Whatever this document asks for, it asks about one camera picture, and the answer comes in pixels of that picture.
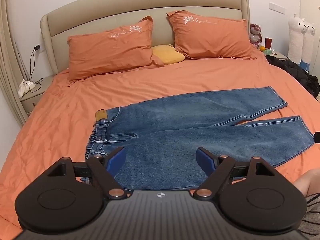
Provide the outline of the right nightstand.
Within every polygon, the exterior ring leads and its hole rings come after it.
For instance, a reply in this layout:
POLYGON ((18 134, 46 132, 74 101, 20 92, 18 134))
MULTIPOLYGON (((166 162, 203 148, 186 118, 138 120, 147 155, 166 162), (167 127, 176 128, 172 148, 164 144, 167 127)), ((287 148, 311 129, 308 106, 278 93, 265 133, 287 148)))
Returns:
POLYGON ((274 56, 275 58, 279 59, 279 60, 288 60, 288 57, 283 55, 282 53, 272 50, 272 49, 265 49, 263 51, 264 55, 270 55, 270 56, 274 56))

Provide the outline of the white crumpled cloth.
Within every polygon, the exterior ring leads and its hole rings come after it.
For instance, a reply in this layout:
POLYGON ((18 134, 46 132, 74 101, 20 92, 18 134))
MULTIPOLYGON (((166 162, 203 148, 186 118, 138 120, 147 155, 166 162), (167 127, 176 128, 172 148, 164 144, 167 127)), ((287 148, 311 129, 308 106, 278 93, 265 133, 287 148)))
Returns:
POLYGON ((23 79, 22 82, 19 85, 18 89, 18 97, 21 99, 25 94, 27 94, 29 91, 35 88, 35 83, 23 79))

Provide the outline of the person bare knee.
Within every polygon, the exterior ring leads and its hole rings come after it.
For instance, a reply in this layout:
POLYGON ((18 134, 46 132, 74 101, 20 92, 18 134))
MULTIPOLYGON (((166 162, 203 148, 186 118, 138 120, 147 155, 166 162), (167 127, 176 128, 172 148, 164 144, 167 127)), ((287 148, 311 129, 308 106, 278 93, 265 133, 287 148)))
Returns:
POLYGON ((308 197, 320 192, 320 170, 319 168, 310 170, 301 175, 294 183, 299 191, 308 197))

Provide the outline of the beige upholstered headboard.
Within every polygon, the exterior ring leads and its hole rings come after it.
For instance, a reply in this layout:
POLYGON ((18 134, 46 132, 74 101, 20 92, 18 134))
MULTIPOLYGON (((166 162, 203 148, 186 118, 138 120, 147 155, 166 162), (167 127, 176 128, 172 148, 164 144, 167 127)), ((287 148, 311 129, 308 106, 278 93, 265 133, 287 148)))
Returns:
POLYGON ((249 0, 77 0, 43 16, 43 44, 53 74, 67 69, 72 35, 99 33, 153 19, 152 45, 173 44, 167 13, 186 10, 203 16, 250 20, 249 0))

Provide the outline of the black clothing pile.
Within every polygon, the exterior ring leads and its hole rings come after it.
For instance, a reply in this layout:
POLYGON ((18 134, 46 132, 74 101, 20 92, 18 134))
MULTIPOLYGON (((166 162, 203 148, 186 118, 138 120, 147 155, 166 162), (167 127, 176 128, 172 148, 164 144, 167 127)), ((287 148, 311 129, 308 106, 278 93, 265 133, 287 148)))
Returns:
POLYGON ((280 60, 272 55, 265 56, 268 63, 276 66, 294 77, 314 98, 319 96, 319 83, 316 76, 310 75, 296 63, 290 60, 280 60))

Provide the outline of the blue denim jeans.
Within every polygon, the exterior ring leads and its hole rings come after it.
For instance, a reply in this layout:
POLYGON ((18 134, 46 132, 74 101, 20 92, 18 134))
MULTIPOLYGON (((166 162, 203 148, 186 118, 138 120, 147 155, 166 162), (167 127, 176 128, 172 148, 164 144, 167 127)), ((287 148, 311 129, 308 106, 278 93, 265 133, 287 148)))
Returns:
POLYGON ((313 134, 300 116, 262 120, 287 106, 271 87, 181 94, 108 109, 94 125, 85 158, 126 152, 116 181, 128 190, 198 187, 203 147, 236 161, 260 156, 279 166, 310 148, 313 134))

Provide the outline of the dark red cup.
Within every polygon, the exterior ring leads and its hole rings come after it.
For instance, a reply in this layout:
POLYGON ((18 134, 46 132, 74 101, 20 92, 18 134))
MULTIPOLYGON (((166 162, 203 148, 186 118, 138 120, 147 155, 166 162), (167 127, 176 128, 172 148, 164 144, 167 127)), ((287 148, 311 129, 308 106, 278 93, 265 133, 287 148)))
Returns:
POLYGON ((266 38, 265 38, 265 48, 266 48, 266 49, 271 49, 271 46, 272 46, 272 39, 266 37, 266 38))

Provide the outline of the left beige nightstand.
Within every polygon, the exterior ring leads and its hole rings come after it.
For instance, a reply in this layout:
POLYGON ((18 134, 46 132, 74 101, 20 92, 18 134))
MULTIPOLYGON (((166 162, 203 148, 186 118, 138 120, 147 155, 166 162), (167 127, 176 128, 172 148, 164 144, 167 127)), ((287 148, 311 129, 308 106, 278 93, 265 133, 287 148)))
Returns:
POLYGON ((51 85, 53 77, 54 76, 51 75, 45 77, 44 79, 41 79, 40 81, 35 82, 35 87, 27 94, 24 94, 24 96, 21 98, 20 102, 28 116, 31 115, 36 104, 40 101, 41 97, 43 96, 43 93, 51 85))

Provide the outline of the pink plush bear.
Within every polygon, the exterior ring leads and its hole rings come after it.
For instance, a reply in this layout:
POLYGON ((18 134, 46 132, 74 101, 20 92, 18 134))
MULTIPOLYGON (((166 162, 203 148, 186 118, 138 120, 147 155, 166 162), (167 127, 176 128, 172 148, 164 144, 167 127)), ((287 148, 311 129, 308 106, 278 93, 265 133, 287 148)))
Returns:
POLYGON ((257 24, 250 24, 250 33, 249 33, 250 43, 255 45, 258 49, 260 48, 262 42, 261 27, 257 24))

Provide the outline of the small yellow cushion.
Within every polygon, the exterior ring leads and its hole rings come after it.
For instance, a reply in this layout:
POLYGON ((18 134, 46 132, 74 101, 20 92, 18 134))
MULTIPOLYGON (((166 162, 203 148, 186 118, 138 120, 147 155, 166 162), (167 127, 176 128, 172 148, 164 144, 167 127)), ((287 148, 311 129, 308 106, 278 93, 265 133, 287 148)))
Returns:
POLYGON ((175 50, 171 44, 161 44, 151 48, 153 54, 156 55, 165 65, 174 64, 184 61, 185 56, 175 50))

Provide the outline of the white alpaca plush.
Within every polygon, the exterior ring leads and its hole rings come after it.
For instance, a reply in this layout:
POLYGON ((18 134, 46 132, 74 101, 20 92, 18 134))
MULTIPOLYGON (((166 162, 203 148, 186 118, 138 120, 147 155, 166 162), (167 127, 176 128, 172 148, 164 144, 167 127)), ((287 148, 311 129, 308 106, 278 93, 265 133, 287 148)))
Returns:
POLYGON ((308 27, 304 19, 298 17, 296 13, 289 19, 289 51, 287 57, 298 65, 300 65, 302 59, 304 35, 308 27))
POLYGON ((300 62, 300 66, 309 72, 310 63, 313 54, 313 43, 315 38, 316 29, 313 26, 313 23, 305 22, 307 27, 306 32, 304 34, 303 48, 302 48, 302 58, 300 62))

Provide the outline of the left orange pillow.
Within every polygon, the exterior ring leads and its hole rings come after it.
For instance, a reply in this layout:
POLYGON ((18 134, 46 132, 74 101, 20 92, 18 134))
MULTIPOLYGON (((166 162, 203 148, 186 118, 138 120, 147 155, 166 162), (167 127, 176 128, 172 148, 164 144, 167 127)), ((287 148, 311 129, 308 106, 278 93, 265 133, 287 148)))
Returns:
POLYGON ((139 67, 163 67, 163 61, 151 49, 152 28, 152 17, 146 16, 135 24, 68 37, 69 80, 139 67))

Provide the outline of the orange pillow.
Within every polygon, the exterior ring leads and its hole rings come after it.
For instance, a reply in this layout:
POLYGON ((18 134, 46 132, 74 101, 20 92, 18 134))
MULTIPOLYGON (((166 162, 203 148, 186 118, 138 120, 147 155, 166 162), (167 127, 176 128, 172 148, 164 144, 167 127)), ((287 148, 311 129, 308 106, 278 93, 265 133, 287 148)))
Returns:
POLYGON ((151 49, 152 28, 152 17, 146 16, 135 24, 68 37, 69 80, 139 67, 163 67, 163 61, 151 49))
POLYGON ((185 10, 169 12, 167 19, 176 51, 190 59, 255 58, 246 20, 206 17, 185 10))

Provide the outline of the right orange pillow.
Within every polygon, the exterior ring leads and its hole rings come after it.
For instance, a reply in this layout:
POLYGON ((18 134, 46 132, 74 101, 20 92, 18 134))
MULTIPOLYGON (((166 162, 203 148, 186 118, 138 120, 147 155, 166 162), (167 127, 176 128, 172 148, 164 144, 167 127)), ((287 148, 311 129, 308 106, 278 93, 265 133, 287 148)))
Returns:
POLYGON ((167 19, 176 51, 190 59, 255 58, 246 20, 206 17, 185 10, 169 12, 167 19))

